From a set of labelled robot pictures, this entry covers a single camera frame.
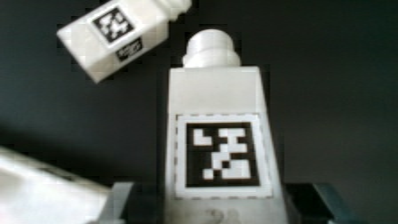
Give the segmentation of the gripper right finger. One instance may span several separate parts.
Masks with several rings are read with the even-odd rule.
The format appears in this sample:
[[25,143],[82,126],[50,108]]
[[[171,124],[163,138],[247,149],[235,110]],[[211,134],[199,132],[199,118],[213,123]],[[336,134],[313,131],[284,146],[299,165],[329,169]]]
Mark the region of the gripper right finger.
[[327,183],[284,185],[290,224],[362,224]]

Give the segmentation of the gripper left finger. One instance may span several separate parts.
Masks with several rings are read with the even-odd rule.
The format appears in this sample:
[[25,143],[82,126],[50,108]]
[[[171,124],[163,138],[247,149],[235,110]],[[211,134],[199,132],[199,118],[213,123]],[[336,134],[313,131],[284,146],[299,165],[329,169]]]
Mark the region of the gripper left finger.
[[117,182],[100,213],[100,224],[158,224],[158,208],[156,185]]

